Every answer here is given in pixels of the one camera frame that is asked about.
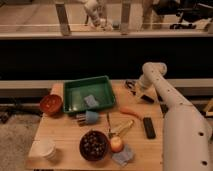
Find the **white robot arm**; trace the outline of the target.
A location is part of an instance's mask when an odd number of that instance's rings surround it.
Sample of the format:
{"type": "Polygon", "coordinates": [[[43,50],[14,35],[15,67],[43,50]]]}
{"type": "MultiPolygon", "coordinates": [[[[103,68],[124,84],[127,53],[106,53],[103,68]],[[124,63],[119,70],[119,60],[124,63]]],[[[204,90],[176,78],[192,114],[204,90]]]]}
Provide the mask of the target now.
{"type": "Polygon", "coordinates": [[[213,128],[164,78],[166,72],[165,63],[146,62],[136,82],[143,94],[153,86],[168,107],[163,121],[163,171],[212,171],[209,141],[213,128]]]}

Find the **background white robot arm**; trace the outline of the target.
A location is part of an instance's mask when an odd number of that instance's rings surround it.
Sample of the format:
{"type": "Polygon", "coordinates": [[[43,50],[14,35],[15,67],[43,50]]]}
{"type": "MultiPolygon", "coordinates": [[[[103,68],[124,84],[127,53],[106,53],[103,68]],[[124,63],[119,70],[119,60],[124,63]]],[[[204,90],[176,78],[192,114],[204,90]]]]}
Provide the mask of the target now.
{"type": "Polygon", "coordinates": [[[111,27],[111,22],[107,16],[107,0],[79,0],[83,4],[87,15],[86,24],[90,23],[92,28],[103,30],[111,27]]]}

